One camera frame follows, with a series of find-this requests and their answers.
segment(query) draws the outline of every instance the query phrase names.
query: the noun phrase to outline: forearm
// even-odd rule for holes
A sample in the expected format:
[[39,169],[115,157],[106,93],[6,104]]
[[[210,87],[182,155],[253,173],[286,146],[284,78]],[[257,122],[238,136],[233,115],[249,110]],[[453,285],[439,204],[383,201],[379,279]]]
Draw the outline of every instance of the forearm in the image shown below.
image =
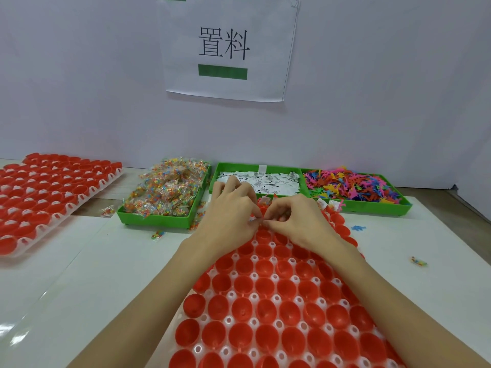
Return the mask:
[[409,368],[490,367],[341,243],[321,253],[340,274]]
[[213,259],[191,236],[161,272],[71,362],[69,368],[144,367],[176,310]]

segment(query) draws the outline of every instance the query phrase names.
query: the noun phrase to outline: right hand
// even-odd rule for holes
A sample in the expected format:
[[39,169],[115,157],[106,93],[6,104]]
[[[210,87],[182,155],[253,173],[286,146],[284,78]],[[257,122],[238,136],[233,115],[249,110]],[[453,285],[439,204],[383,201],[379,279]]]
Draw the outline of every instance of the right hand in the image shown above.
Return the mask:
[[302,194],[275,199],[264,214],[263,225],[318,254],[326,244],[340,242],[316,201]]

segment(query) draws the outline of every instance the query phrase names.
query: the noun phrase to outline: green plastic tray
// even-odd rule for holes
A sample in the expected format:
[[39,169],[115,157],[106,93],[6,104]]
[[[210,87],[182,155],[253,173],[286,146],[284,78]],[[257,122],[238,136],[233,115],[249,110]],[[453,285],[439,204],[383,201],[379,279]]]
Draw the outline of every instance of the green plastic tray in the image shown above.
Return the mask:
[[168,215],[156,215],[151,214],[150,216],[143,218],[139,214],[134,213],[126,213],[124,207],[121,206],[118,211],[118,217],[122,223],[126,225],[135,225],[135,226],[161,226],[161,227],[176,227],[176,228],[189,228],[193,224],[194,216],[198,210],[198,206],[201,203],[201,199],[203,198],[203,194],[206,190],[206,184],[208,183],[211,175],[212,167],[208,167],[208,171],[206,172],[205,178],[203,179],[203,183],[201,187],[198,189],[198,193],[196,195],[196,199],[194,199],[194,203],[191,206],[191,210],[187,217],[172,217]]
[[[316,170],[316,169],[315,168],[302,169],[302,176],[304,175],[304,173],[310,172],[311,170]],[[384,203],[373,203],[373,202],[366,202],[366,201],[344,200],[343,204],[346,204],[346,206],[342,207],[343,211],[402,216],[405,215],[411,209],[412,204],[408,201],[408,199],[406,199],[399,191],[397,191],[397,189],[383,175],[373,174],[373,173],[360,173],[360,174],[369,174],[371,176],[380,177],[382,180],[384,180],[387,183],[387,185],[390,188],[392,188],[401,196],[401,202],[400,204],[384,204]],[[307,187],[307,191],[308,191],[307,196],[310,196],[310,191],[308,190],[308,187]],[[339,202],[341,201],[340,199],[326,199],[326,198],[321,198],[321,199],[326,202],[328,202],[329,200],[335,200]]]
[[[213,184],[217,181],[220,172],[257,172],[259,170],[258,164],[235,164],[235,163],[218,163],[217,168],[215,169],[215,173],[213,174],[213,179],[210,182],[210,193],[213,192]],[[266,173],[285,173],[289,174],[290,172],[295,172],[300,176],[300,180],[298,181],[300,193],[305,196],[308,195],[308,187],[305,183],[304,175],[300,168],[293,168],[289,166],[276,166],[276,165],[268,165],[266,167]],[[256,194],[257,197],[264,196],[266,194]],[[279,198],[285,197],[285,195],[278,195]]]

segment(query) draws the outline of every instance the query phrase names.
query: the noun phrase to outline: hand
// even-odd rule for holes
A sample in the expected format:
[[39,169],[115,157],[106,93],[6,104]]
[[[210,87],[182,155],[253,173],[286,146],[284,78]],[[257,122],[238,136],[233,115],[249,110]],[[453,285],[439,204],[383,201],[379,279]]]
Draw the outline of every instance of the hand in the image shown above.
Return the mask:
[[[251,213],[256,217],[253,221],[249,221]],[[216,260],[251,240],[262,216],[252,186],[230,176],[226,184],[213,185],[212,200],[193,236],[210,246]]]
[[302,194],[275,199],[264,219],[266,227],[318,254],[322,253],[322,246],[340,241],[315,200]]

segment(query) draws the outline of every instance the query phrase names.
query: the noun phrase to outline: left hand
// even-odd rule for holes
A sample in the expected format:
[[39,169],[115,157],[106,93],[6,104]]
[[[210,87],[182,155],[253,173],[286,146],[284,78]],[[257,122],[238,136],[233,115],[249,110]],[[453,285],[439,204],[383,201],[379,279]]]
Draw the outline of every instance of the left hand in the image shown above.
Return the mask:
[[[249,221],[251,214],[256,217],[253,221]],[[226,184],[213,185],[212,200],[192,238],[199,239],[216,260],[251,240],[262,216],[252,186],[230,176]]]

